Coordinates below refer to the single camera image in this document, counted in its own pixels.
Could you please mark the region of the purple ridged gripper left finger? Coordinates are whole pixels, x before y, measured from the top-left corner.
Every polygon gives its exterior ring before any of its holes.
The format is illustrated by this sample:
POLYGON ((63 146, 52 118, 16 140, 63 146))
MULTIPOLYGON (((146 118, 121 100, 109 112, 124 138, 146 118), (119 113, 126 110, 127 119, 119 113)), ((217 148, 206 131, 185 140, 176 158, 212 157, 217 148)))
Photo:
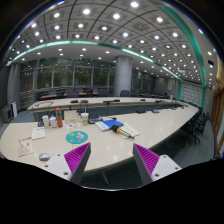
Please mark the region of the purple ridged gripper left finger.
POLYGON ((44 164, 44 169, 72 183, 79 184, 89 156, 91 144, 81 145, 66 154, 57 154, 44 164))

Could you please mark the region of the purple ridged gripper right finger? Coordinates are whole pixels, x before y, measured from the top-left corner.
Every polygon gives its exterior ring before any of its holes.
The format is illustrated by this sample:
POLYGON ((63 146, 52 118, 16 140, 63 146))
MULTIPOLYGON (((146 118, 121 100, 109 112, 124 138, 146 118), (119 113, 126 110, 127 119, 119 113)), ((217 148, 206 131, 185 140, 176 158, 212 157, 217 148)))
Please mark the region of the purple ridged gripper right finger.
POLYGON ((181 170, 168 155, 159 156, 138 144, 133 145, 133 156, 144 185, 181 170))

